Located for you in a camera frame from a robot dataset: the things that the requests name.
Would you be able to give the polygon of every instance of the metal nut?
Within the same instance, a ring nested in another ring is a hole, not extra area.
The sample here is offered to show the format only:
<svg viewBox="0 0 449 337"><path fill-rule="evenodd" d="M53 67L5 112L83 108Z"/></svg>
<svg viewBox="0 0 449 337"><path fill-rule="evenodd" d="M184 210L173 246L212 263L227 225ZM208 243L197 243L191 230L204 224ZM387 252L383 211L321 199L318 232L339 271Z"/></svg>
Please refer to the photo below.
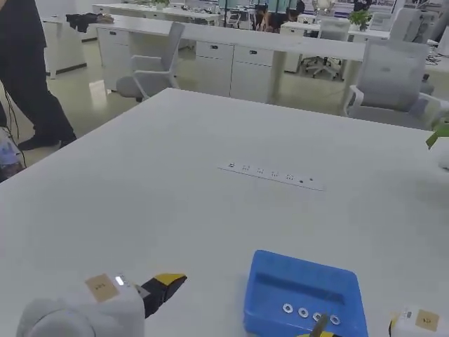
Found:
<svg viewBox="0 0 449 337"><path fill-rule="evenodd" d="M299 308L297 310L297 313L302 317L302 318L308 318L309 316L309 312L307 311L306 308Z"/></svg>
<svg viewBox="0 0 449 337"><path fill-rule="evenodd" d="M319 312L315 312L313 318L314 318L314 321L317 322L320 320L321 314Z"/></svg>
<svg viewBox="0 0 449 337"><path fill-rule="evenodd" d="M335 315L330 316L330 322L334 325L340 325L340 323L341 323L340 318L338 318Z"/></svg>
<svg viewBox="0 0 449 337"><path fill-rule="evenodd" d="M284 312L291 314L293 312L293 306L290 303L285 303L282 307Z"/></svg>

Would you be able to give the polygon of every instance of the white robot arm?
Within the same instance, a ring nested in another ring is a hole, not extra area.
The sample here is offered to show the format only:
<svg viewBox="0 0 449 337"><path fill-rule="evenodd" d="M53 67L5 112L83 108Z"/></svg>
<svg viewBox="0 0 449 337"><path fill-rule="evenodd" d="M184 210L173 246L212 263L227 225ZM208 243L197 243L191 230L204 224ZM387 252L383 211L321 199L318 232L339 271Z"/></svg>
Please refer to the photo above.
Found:
<svg viewBox="0 0 449 337"><path fill-rule="evenodd" d="M75 293L32 301L16 337L144 337L145 319L185 280L185 275L162 274L136 286L123 274L93 277Z"/></svg>

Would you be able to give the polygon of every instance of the green leaf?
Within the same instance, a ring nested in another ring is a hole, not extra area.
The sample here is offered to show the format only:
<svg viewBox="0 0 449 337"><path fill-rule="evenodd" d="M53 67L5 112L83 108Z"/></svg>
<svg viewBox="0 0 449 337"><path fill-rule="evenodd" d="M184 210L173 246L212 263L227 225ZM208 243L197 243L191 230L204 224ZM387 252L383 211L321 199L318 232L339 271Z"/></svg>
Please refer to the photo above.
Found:
<svg viewBox="0 0 449 337"><path fill-rule="evenodd" d="M438 126L432 136L430 136L429 139L426 140L426 144L429 147L429 150L432 146L434 146L436 140L440 137L449 137L449 124L441 124L440 126Z"/></svg>

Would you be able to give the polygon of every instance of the floor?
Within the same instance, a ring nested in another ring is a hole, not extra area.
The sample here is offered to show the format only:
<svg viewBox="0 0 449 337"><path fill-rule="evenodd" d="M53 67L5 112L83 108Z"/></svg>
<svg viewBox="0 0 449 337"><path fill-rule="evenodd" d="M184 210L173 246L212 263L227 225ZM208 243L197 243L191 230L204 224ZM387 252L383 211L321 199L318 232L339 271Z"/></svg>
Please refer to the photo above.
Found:
<svg viewBox="0 0 449 337"><path fill-rule="evenodd" d="M102 80L102 66L100 52L96 41L83 44L88 67L58 75L56 79L49 79L48 85L56 97L59 98L75 133L81 137L107 121L129 110L137 103L133 99L122 98L117 93L106 92ZM199 78L195 70L194 52L188 49L180 51L177 79L184 90L196 90L196 79ZM449 80L443 75L432 75L437 88L448 88ZM303 74L285 73L280 88L277 105L311 110L326 114L337 114L337 107L342 96L343 83L330 81L330 75L323 75L322 79L311 79ZM0 101L7 107L3 93ZM11 129L18 141L32 136L32 125L15 107L18 130L13 122ZM50 155L57 148L45 148L25 153L27 165L36 163Z"/></svg>

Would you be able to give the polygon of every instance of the power strip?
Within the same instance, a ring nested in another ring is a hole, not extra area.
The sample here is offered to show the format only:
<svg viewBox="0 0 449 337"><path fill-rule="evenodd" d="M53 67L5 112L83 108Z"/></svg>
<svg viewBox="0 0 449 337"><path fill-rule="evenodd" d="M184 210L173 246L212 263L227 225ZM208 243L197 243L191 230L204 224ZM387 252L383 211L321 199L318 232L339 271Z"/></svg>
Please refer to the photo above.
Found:
<svg viewBox="0 0 449 337"><path fill-rule="evenodd" d="M218 167L221 170L245 174L256 178L277 181L279 183L305 187L311 190L324 191L324 186L315 178L301 174L281 173L277 170L262 168L257 165L237 164L233 161Z"/></svg>

